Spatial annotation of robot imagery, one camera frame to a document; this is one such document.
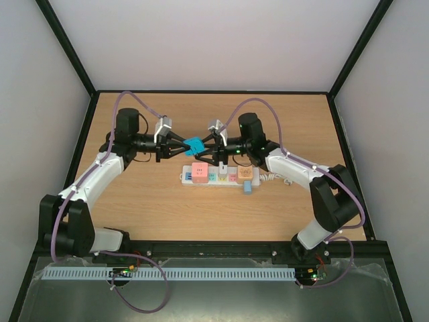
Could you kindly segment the white USB charger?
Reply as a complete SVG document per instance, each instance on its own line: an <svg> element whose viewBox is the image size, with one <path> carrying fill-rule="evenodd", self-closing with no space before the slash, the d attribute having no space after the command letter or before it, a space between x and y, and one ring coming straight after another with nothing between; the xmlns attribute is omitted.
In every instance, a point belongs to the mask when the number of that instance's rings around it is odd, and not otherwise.
<svg viewBox="0 0 429 322"><path fill-rule="evenodd" d="M219 179L226 179L228 175L228 167L222 161L219 162Z"/></svg>

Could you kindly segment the blue cube plug adapter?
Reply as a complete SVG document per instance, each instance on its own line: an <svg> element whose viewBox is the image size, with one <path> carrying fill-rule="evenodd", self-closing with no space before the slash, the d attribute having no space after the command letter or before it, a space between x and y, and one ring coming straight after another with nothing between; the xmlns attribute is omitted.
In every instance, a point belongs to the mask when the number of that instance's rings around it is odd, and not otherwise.
<svg viewBox="0 0 429 322"><path fill-rule="evenodd" d="M205 150L204 142L199 137L189 138L183 141L184 144L189 146L189 150L185 151L186 156L195 156Z"/></svg>

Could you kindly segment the white power strip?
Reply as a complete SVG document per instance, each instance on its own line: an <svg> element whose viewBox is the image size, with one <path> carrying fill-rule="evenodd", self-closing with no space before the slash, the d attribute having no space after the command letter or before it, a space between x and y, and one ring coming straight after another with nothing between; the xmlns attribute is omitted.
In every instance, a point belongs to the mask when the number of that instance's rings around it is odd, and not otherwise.
<svg viewBox="0 0 429 322"><path fill-rule="evenodd" d="M243 186L237 182L237 166L229 166L227 168L227 176L221 178L219 176L219 167L218 166L209 166L208 167L208 182L204 183L194 183L192 181L192 167L183 166L182 173L180 174L180 180L184 186L224 186L224 187L240 187Z"/></svg>

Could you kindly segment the pink cube socket adapter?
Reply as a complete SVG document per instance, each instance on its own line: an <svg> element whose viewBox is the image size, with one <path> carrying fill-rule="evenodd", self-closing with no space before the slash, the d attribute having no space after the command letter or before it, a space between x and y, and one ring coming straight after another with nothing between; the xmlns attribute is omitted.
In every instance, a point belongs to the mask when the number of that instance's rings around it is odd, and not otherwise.
<svg viewBox="0 0 429 322"><path fill-rule="evenodd" d="M194 184L208 183L208 163L193 162L191 166L191 177Z"/></svg>

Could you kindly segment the orange wooden cube adapter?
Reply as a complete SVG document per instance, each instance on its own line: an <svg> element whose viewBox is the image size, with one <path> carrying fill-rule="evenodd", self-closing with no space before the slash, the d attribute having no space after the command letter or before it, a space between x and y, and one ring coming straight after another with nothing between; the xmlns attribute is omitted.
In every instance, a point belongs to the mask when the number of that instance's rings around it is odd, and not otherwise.
<svg viewBox="0 0 429 322"><path fill-rule="evenodd" d="M253 180L253 167L252 166L238 166L237 167L237 183L244 184L245 181Z"/></svg>

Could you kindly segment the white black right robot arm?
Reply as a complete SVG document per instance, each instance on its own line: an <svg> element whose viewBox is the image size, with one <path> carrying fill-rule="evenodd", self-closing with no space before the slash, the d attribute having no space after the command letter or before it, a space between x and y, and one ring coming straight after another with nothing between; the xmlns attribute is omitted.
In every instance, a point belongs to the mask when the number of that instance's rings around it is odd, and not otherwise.
<svg viewBox="0 0 429 322"><path fill-rule="evenodd" d="M226 164L229 157L246 155L252 166L278 174L309 190L314 219L291 240L293 257L308 262L316 248L342 229L350 229L355 217L365 223L362 197L348 169L340 164L327 167L311 163L292 154L279 143L266 138L256 113L239 116L240 135L230 138L226 126L219 120L209 125L209 135L203 139L204 150L195 158L213 166Z"/></svg>

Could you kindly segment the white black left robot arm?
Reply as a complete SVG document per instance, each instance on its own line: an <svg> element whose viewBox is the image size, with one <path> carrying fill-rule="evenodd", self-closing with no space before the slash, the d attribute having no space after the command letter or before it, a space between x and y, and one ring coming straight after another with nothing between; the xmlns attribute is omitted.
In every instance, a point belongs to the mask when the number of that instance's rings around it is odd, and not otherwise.
<svg viewBox="0 0 429 322"><path fill-rule="evenodd" d="M119 250L124 232L93 224L90 212L98 198L138 153L153 154L160 161L190 149L184 139L170 132L170 118L161 117L155 132L148 134L139 130L140 117L137 109L120 109L93 163L69 187L41 200L38 243L50 251L53 261L62 254L84 257Z"/></svg>

